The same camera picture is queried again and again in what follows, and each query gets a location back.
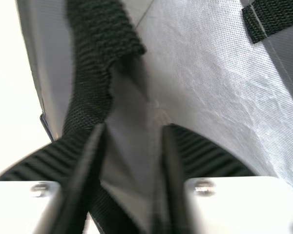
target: grey fabric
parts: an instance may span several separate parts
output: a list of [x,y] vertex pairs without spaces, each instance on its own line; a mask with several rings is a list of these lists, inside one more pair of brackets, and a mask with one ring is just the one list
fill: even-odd
[[[254,0],[241,0],[244,7]],[[293,98],[293,26],[262,42]]]
[[61,136],[66,110],[70,101],[73,61],[71,32],[66,18],[66,1],[21,1],[26,7],[28,32],[26,40],[36,88],[46,121],[54,139]]

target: stitching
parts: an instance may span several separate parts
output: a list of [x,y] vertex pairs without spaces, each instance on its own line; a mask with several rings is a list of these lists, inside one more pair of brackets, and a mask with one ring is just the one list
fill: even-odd
[[254,7],[253,7],[253,4],[250,2],[250,0],[248,0],[248,2],[249,2],[249,4],[250,4],[250,6],[251,6],[251,9],[252,9],[252,11],[253,11],[253,13],[254,13],[254,16],[255,16],[255,18],[256,18],[256,20],[257,20],[257,22],[258,22],[258,24],[259,24],[261,30],[262,30],[263,33],[265,34],[265,37],[266,37],[268,43],[270,44],[270,46],[271,46],[271,48],[272,48],[272,52],[275,54],[276,58],[278,59],[280,65],[281,65],[281,68],[284,70],[284,72],[286,73],[286,75],[287,75],[289,81],[291,82],[291,84],[292,84],[292,86],[293,86],[293,81],[292,81],[292,79],[291,79],[291,77],[290,77],[288,71],[285,69],[285,66],[283,65],[283,63],[282,63],[280,57],[278,56],[276,50],[274,49],[274,47],[273,47],[271,41],[269,40],[269,38],[268,38],[268,36],[267,36],[267,34],[266,34],[266,31],[265,31],[265,29],[264,29],[264,27],[263,27],[263,24],[261,23],[259,17],[257,16],[257,13],[256,13],[256,11],[255,11],[255,9],[254,9]]

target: black webbing strap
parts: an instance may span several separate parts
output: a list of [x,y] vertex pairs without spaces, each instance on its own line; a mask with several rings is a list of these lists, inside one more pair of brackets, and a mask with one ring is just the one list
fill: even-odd
[[[110,68],[124,56],[145,52],[119,0],[67,0],[74,35],[75,78],[63,135],[104,122],[112,105]],[[101,186],[89,210],[105,234],[137,234],[138,228]]]
[[191,233],[183,198],[183,186],[187,179],[254,176],[249,168],[230,153],[179,125],[165,126],[162,142],[170,224],[162,221],[159,213],[153,224],[154,234]]
[[[76,182],[79,183],[76,180],[76,174],[80,175],[78,170],[83,170],[83,167],[87,166],[81,160],[85,155],[85,146],[89,143],[91,134],[91,130],[80,130],[63,136],[12,166],[0,176],[0,181],[56,181],[61,185],[64,200],[68,199],[72,196],[71,192],[74,192],[70,186],[74,189],[79,186],[74,185]],[[64,205],[65,209],[62,210],[63,214],[58,217],[60,219],[55,220],[56,227],[52,234],[81,234],[89,208],[98,229],[104,230],[105,234],[139,233],[132,220],[100,186],[98,174],[104,158],[103,149],[104,146],[101,146],[93,152],[96,158],[92,168],[94,170],[91,173],[92,178],[88,178],[90,186],[81,187],[90,191],[83,191],[78,197],[73,196],[67,201],[68,204]],[[77,207],[67,212],[67,208],[71,209],[73,203],[76,203]],[[73,217],[67,218],[64,215],[73,215]]]
[[293,25],[293,0],[255,0],[242,12],[253,43]]

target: seam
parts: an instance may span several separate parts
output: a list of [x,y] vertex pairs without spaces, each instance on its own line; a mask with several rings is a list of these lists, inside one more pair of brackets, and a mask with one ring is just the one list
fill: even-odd
[[139,22],[137,23],[137,26],[135,27],[135,29],[137,29],[140,25],[140,23],[142,22],[142,20],[144,19],[144,17],[146,16],[147,12],[149,11],[149,9],[151,8],[152,4],[155,2],[155,0],[152,0],[152,2],[149,4],[149,6],[147,7],[147,10],[144,12],[144,14],[142,15],[142,17],[140,18]]
[[265,31],[265,29],[264,29],[264,27],[263,27],[263,24],[261,23],[261,21],[260,21],[258,15],[257,15],[257,13],[256,13],[256,11],[255,11],[255,9],[254,9],[254,6],[253,6],[253,4],[250,2],[250,0],[249,0],[249,4],[250,4],[250,6],[251,6],[251,9],[252,9],[252,11],[253,11],[253,13],[254,13],[254,16],[255,16],[255,18],[256,18],[256,20],[257,20],[257,22],[258,22],[258,24],[259,24],[261,30],[262,30],[263,33],[265,34],[265,37],[266,37],[268,43],[270,44],[270,46],[271,46],[271,48],[272,48],[272,52],[275,54],[276,58],[278,59],[280,65],[281,65],[281,68],[284,70],[284,72],[286,73],[286,75],[287,75],[289,81],[291,82],[291,84],[292,84],[292,86],[293,86],[293,80],[291,79],[291,77],[290,77],[290,75],[289,75],[287,69],[286,69],[285,66],[283,65],[283,63],[282,63],[280,57],[278,56],[278,54],[277,54],[276,50],[274,49],[274,47],[273,47],[271,41],[269,40],[269,38],[268,38],[268,36],[267,36],[267,34],[266,34],[266,31]]

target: woven webbing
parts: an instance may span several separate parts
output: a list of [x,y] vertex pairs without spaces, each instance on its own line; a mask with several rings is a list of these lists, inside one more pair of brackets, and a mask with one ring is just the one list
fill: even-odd
[[255,0],[242,12],[253,43],[293,25],[293,0]]

